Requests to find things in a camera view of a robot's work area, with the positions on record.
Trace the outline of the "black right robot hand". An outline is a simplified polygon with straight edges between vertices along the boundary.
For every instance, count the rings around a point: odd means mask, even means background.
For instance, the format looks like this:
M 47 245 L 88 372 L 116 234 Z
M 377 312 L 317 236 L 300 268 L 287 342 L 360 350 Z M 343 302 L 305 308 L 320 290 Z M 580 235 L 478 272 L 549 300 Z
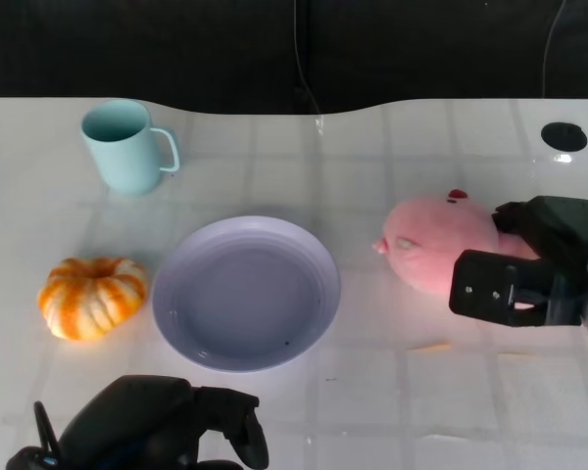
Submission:
M 588 327 L 588 200 L 537 196 L 506 203 L 492 218 L 537 257 L 463 252 L 450 310 L 510 327 Z

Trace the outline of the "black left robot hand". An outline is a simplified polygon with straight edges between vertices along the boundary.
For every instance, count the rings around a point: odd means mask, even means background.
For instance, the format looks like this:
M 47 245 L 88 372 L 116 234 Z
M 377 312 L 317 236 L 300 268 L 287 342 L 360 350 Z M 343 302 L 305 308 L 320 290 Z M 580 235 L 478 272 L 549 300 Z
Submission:
M 167 376 L 114 381 L 69 423 L 58 440 L 62 469 L 266 469 L 267 441 L 257 397 L 194 387 Z M 201 460 L 207 432 L 230 443 L 237 458 Z

